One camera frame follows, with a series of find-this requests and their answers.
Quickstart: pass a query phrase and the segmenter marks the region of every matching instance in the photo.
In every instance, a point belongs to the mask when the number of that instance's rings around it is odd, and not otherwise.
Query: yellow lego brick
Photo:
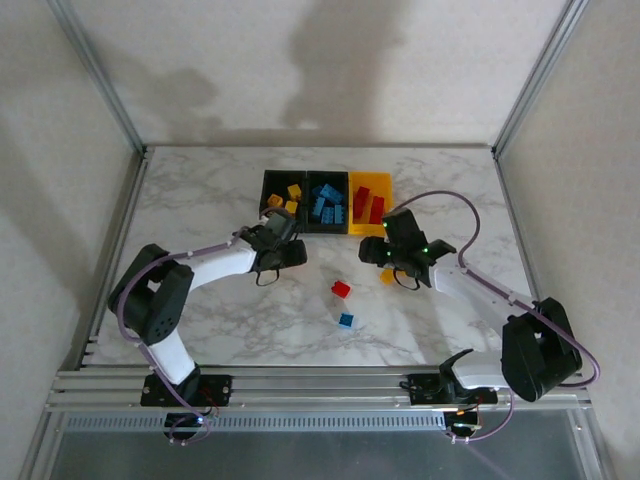
[[[296,210],[298,210],[298,202],[291,202],[289,200],[287,200],[287,203],[285,204],[284,208],[287,210],[287,212],[289,212],[291,215],[296,214]]]
[[[404,272],[396,272],[396,275],[404,276],[405,273]],[[385,268],[382,271],[382,273],[380,274],[380,281],[382,283],[384,283],[385,285],[391,285],[393,282],[395,282],[395,278],[393,278],[393,270],[391,270],[389,268]]]
[[[287,187],[289,190],[289,198],[294,202],[299,202],[302,198],[302,190],[300,190],[300,186],[296,183],[295,185],[289,185]]]
[[[269,197],[269,199],[267,200],[267,205],[269,205],[270,207],[282,207],[282,197],[276,195],[275,193],[273,195],[271,195]]]

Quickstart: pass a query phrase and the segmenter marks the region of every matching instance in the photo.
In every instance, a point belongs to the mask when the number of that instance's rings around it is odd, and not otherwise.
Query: black mounting bracket
[[[196,372],[195,375],[190,375],[176,387],[176,391],[189,405],[197,408],[229,405],[232,389],[231,375],[202,375],[199,369],[194,372]],[[155,374],[148,375],[144,380],[140,405],[143,407],[180,407],[178,401]]]
[[[498,395],[491,388],[464,388],[452,371],[456,360],[473,350],[463,350],[440,365],[439,373],[413,373],[407,375],[400,387],[409,392],[411,405],[473,405],[497,404]]]

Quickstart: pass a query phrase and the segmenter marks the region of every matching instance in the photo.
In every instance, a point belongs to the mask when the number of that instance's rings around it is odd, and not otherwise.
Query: glass panel
[[[504,412],[486,413],[488,425]],[[516,412],[499,434],[451,445],[439,432],[214,433],[189,447],[159,433],[67,433],[55,480],[585,478],[564,411]]]

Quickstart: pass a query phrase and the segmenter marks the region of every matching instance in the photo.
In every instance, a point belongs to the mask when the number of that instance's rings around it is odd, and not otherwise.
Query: yellow tray
[[[369,197],[364,206],[364,213],[358,219],[353,218],[353,199],[358,188],[369,189]],[[384,213],[393,208],[393,191],[391,174],[383,172],[349,172],[349,235],[384,237],[384,227],[368,223],[371,215],[373,197],[384,198]]]

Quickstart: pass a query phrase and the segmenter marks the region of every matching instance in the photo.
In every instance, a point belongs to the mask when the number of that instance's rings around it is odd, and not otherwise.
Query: red block
[[[360,218],[364,213],[364,206],[367,203],[369,189],[366,187],[358,188],[356,196],[353,199],[353,218]]]
[[[373,225],[380,225],[382,223],[382,215],[384,215],[384,198],[373,197],[373,203],[371,204],[371,216],[369,217],[369,223]]]
[[[349,295],[349,292],[351,291],[351,287],[346,283],[342,283],[340,280],[338,280],[333,284],[333,287],[331,287],[331,291],[338,295],[340,298],[347,298],[347,295]]]

